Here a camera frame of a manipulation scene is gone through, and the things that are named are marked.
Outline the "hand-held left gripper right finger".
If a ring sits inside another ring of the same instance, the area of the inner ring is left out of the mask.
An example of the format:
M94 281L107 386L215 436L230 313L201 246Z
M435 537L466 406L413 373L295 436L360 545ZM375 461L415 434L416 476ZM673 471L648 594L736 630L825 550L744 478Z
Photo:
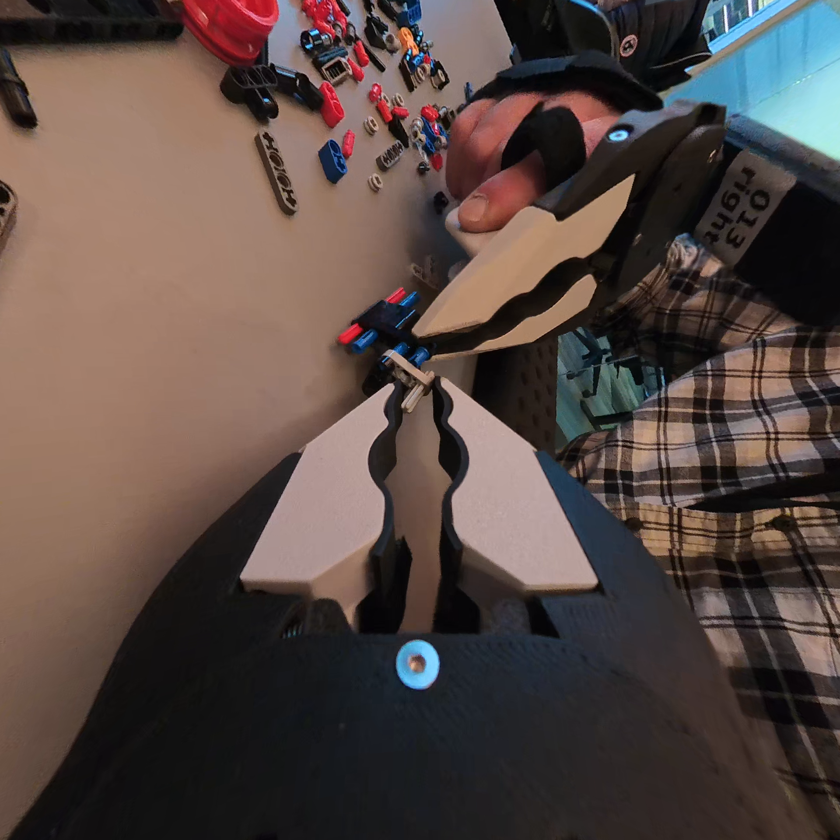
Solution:
M592 563L546 475L539 451L439 376L442 504L434 630L472 634L503 602L596 592Z

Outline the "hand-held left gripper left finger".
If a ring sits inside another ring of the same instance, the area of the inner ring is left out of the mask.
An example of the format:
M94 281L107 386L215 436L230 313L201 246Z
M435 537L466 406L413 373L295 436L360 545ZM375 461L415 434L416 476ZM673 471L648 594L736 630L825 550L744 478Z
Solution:
M335 601L364 633L399 629L412 557L385 481L404 393L384 386L297 454L240 575L245 590Z

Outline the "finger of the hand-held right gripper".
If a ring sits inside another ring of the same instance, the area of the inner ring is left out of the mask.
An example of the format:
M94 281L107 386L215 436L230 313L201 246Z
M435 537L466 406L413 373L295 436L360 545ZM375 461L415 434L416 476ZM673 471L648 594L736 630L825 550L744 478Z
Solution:
M627 208L631 174L564 220L527 206L485 239L457 277L417 321L422 340L488 324L513 298L533 291L551 269L589 257L603 246Z
M506 350L534 343L561 328L574 326L584 316L596 291L593 277L578 279L548 310L522 318L513 327L504 328L500 336L482 339L476 332L454 336L435 344L431 358L448 360L467 355Z

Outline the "black blue toy brick assembly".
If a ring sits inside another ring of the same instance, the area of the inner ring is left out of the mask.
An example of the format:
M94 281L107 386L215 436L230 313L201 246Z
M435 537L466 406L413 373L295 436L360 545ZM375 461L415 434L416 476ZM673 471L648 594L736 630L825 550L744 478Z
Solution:
M434 346L421 343L413 334L420 300L419 292L397 288L363 310L337 338L338 345L353 355L372 353L371 368L362 382L363 394L372 396L385 385L399 383L404 413L414 411L434 380L433 373L424 371Z

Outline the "person's right forearm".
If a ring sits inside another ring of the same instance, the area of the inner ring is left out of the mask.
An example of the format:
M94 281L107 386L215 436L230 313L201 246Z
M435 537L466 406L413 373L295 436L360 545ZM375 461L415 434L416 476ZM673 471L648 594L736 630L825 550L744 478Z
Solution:
M597 312L590 330L672 382L719 355L800 326L682 235L659 266Z

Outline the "grey desk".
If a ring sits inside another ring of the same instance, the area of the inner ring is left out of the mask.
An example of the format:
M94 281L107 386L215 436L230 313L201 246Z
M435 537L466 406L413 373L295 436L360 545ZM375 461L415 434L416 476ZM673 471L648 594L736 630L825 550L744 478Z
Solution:
M492 2L429 2L451 108L508 63ZM2 113L18 199L2 255L2 838L65 758L134 618L193 542L361 400L347 322L458 250L406 155L345 83L335 130L269 124L300 203L278 207L224 65L170 43L11 49L38 127ZM329 140L355 133L331 184Z

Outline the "person's right hand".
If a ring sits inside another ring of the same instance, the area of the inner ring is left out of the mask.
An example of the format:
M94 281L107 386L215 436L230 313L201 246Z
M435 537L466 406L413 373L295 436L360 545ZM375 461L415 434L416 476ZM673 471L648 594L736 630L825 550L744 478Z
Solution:
M587 154L622 115L622 111L584 91L553 95L520 92L501 100L482 99L470 104L450 132L445 171L448 192L459 202L458 223L467 233L503 228L546 193L546 175L538 152L531 152L506 170L501 168L509 139L540 103L544 111L568 109L574 114Z

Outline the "black dimpled panel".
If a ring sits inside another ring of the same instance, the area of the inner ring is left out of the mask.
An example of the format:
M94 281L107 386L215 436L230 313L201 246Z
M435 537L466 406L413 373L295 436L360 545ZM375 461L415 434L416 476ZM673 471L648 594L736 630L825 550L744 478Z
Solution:
M538 450L558 448L558 334L478 356L471 395Z

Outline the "person's plaid shirt torso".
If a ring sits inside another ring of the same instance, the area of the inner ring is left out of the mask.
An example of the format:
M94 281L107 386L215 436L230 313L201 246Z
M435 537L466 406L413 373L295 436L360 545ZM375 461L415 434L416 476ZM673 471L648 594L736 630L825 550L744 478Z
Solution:
M670 576L780 781L838 838L838 330L701 339L683 359L610 343L674 377L560 462Z

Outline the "pile of small toy pins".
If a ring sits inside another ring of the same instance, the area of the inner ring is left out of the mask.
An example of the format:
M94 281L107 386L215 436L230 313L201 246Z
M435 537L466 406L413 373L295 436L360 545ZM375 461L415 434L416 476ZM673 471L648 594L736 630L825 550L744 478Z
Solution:
M460 108L435 100L450 75L435 55L434 41L424 32L423 4L418 1L304 1L306 20L299 44L320 87L329 81L339 95L342 84L367 88L370 113L362 130L393 139L376 166L382 172L404 152L415 153L416 173L443 170L449 135Z

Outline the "grey thin toy liftarm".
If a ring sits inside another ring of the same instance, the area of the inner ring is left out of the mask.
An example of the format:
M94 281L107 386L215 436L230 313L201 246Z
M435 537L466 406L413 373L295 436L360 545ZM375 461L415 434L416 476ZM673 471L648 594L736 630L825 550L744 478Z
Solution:
M299 201L276 138L267 129L261 129L255 136L255 147L279 209L289 217L295 216Z

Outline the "black connector with pin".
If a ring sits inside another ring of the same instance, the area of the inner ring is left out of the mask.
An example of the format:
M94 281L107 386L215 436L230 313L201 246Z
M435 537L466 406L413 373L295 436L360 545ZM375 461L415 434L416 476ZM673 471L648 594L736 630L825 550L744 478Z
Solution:
M268 69L274 78L274 87L283 96L299 101L310 111L319 112L324 103L324 95L302 71L284 66L269 64Z

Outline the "black triangular toy connector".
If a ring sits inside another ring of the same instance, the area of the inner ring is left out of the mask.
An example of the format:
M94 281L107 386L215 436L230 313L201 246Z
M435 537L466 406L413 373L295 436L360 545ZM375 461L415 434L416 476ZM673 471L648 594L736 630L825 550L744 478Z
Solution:
M230 66L219 83L219 90L229 102L245 106L259 123L278 116L277 73L272 66Z

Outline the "large red toy wheel hub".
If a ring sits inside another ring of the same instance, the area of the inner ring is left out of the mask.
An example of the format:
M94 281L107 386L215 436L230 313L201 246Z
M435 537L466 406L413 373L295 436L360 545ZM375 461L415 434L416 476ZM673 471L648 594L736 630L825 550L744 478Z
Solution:
M212 55L233 67L256 63L277 24L277 1L182 1L182 21Z

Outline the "black toy pin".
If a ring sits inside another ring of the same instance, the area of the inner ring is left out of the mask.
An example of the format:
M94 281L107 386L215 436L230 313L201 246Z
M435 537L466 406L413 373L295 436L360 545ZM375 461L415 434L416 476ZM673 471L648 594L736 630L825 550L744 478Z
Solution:
M1 99L7 116L13 123L25 130L37 128L38 118L27 86L4 46L1 46Z

